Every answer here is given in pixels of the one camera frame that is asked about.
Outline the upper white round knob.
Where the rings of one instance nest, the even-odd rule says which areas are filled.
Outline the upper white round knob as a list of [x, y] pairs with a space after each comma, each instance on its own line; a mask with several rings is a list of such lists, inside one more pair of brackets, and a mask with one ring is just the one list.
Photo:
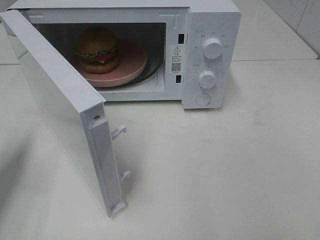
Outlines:
[[211, 36], [204, 40], [202, 50], [207, 59], [214, 60], [222, 55], [223, 44], [217, 36]]

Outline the white round knob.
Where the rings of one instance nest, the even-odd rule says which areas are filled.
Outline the white round knob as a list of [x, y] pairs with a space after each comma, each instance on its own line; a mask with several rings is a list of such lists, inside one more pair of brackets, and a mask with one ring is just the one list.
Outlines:
[[223, 44], [217, 36], [211, 36], [204, 40], [202, 50], [207, 59], [214, 60], [222, 55]]
[[217, 77], [211, 70], [205, 70], [199, 74], [199, 85], [203, 89], [211, 89], [217, 83]]

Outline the white microwave door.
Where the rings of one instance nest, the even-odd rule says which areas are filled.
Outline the white microwave door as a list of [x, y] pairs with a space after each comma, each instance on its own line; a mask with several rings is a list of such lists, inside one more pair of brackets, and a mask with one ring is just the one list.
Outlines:
[[18, 10], [2, 12], [1, 20], [45, 122], [94, 193], [107, 216], [126, 207], [113, 140], [125, 126], [111, 131], [105, 99], [38, 32]]

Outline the pink round plate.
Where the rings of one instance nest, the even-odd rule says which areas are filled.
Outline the pink round plate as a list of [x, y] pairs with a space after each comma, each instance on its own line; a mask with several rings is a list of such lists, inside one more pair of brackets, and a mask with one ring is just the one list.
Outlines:
[[74, 56], [70, 59], [70, 63], [92, 86], [99, 88], [117, 87], [137, 78], [145, 69], [148, 59], [145, 48], [127, 39], [119, 41], [118, 55], [121, 59], [120, 64], [107, 73], [86, 72]]

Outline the toy hamburger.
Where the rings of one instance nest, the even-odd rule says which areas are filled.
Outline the toy hamburger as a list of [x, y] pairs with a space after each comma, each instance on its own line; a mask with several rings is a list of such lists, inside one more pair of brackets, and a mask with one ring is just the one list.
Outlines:
[[117, 36], [101, 26], [83, 31], [77, 39], [74, 55], [84, 71], [90, 74], [109, 73], [121, 62]]

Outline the white microwave oven body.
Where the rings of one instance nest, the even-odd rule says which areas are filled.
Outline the white microwave oven body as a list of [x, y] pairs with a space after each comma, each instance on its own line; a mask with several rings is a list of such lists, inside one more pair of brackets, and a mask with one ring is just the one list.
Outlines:
[[[231, 0], [18, 0], [2, 12], [25, 77], [103, 102], [175, 101], [185, 109], [222, 105], [241, 13]], [[101, 26], [147, 52], [142, 73], [115, 87], [94, 86], [75, 63], [75, 43]]]

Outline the lower white round knob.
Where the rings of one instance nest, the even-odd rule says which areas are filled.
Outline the lower white round knob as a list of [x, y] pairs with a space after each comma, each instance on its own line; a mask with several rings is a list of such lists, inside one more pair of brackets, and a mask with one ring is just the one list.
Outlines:
[[211, 70], [205, 70], [199, 74], [199, 85], [203, 89], [211, 89], [217, 83], [217, 77]]

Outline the round white door button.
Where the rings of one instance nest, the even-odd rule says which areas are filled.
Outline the round white door button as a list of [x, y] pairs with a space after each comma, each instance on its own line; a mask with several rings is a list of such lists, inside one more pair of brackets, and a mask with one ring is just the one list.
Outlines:
[[207, 93], [201, 93], [196, 97], [195, 101], [198, 105], [206, 106], [211, 102], [211, 96]]

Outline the white warning label sticker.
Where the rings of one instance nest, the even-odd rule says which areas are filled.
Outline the white warning label sticker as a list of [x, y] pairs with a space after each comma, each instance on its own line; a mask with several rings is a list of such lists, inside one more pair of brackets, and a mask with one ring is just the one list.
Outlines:
[[185, 46], [183, 44], [172, 44], [169, 50], [169, 70], [173, 74], [181, 74], [185, 60]]

